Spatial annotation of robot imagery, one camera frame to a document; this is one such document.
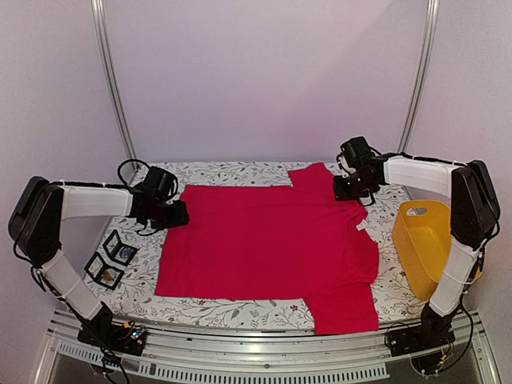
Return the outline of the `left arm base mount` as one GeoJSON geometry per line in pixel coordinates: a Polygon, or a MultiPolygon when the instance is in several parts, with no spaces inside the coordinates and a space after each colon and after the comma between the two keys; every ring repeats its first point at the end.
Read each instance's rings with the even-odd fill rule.
{"type": "Polygon", "coordinates": [[[122,325],[107,321],[88,322],[78,332],[78,340],[89,344],[133,356],[141,356],[146,345],[147,328],[135,325],[133,321],[122,325]]]}

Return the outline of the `red polo shirt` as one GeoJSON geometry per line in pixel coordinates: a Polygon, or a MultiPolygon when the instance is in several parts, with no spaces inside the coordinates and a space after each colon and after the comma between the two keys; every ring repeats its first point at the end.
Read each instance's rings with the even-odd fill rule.
{"type": "Polygon", "coordinates": [[[301,299],[318,335],[376,331],[378,245],[357,202],[334,198],[321,163],[288,186],[188,185],[188,225],[169,230],[155,293],[171,298],[301,299]]]}

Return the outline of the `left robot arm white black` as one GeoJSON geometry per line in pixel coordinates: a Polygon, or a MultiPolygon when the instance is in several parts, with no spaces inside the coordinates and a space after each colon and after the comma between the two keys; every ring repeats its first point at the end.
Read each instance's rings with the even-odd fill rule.
{"type": "Polygon", "coordinates": [[[62,222],[89,217],[133,218],[155,230],[166,230],[188,224],[190,216],[184,202],[171,200],[147,183],[128,187],[50,182],[33,176],[26,184],[8,224],[14,255],[28,262],[76,316],[90,321],[86,329],[92,339],[111,347],[119,339],[118,328],[99,316],[107,311],[106,305],[79,277],[62,249],[62,222]]]}

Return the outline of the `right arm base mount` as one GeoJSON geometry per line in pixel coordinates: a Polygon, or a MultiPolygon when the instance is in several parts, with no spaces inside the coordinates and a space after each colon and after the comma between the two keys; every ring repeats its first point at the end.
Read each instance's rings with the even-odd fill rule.
{"type": "Polygon", "coordinates": [[[450,346],[454,342],[451,324],[439,325],[431,320],[421,321],[417,325],[395,322],[384,335],[384,344],[392,357],[450,346]]]}

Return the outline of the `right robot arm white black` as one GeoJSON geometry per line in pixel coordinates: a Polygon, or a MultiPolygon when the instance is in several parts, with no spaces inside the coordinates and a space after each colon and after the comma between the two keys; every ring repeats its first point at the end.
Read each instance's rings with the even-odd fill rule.
{"type": "Polygon", "coordinates": [[[343,172],[334,180],[338,200],[360,202],[383,186],[447,198],[404,202],[392,231],[410,288],[425,303],[425,322],[414,330],[414,342],[431,348],[444,336],[441,321],[453,316],[482,272],[486,244],[499,232],[501,208],[487,164],[347,148],[336,162],[343,172]]]}

